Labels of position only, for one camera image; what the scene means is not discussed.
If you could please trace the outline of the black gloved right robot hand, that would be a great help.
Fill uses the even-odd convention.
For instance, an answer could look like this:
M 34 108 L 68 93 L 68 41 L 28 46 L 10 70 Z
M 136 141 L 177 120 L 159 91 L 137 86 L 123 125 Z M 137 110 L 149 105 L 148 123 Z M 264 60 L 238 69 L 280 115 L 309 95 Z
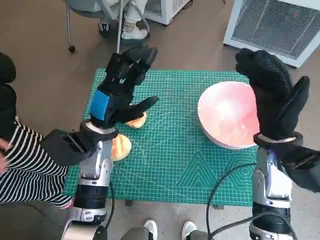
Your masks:
M 274 141 L 294 137 L 310 78 L 302 76 L 293 84 L 284 63 L 265 50 L 243 48 L 235 59 L 236 71 L 248 78 L 255 94 L 259 133 Z

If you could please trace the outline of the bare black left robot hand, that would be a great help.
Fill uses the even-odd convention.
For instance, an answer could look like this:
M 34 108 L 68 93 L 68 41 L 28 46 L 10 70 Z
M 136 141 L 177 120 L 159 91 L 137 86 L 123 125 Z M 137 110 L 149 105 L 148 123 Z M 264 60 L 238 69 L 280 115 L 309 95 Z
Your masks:
M 106 68 L 106 77 L 97 87 L 90 107 L 90 120 L 99 128 L 109 129 L 116 123 L 127 123 L 143 117 L 158 100 L 150 96 L 133 104 L 135 86 L 139 86 L 156 59 L 157 49 L 138 45 L 123 53 L 113 53 Z

